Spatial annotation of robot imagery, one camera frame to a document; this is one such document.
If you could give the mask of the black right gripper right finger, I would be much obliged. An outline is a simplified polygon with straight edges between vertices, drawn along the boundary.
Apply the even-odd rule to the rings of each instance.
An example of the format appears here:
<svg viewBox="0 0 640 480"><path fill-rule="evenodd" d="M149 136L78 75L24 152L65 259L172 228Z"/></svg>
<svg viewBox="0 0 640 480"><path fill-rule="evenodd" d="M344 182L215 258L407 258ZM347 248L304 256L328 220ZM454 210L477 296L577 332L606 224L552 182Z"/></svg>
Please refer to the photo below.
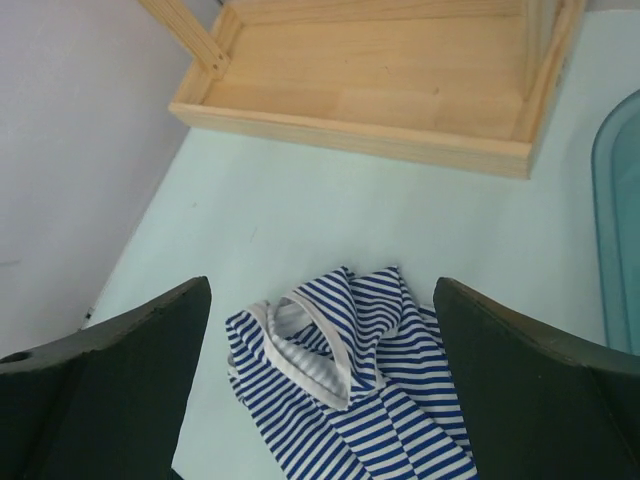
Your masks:
<svg viewBox="0 0 640 480"><path fill-rule="evenodd" d="M451 278L433 300L480 478L638 478L637 356Z"/></svg>

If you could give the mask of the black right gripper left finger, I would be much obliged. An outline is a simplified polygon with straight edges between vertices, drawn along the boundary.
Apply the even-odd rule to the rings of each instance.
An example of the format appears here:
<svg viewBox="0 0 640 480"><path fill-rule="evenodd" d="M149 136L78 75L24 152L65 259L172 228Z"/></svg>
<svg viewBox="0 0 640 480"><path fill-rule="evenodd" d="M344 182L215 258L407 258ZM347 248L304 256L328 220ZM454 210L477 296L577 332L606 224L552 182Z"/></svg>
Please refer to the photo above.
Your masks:
<svg viewBox="0 0 640 480"><path fill-rule="evenodd" d="M206 277L1 360L4 479L176 479Z"/></svg>

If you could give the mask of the blue white striped tank top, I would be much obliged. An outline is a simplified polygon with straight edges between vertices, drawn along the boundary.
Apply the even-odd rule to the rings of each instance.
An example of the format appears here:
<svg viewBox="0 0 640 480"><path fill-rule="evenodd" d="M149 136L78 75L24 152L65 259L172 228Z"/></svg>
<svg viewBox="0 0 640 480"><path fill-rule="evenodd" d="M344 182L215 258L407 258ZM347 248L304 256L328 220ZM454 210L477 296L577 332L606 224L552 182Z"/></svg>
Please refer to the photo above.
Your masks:
<svg viewBox="0 0 640 480"><path fill-rule="evenodd" d="M345 267L226 322L229 381L289 479L474 479L433 307Z"/></svg>

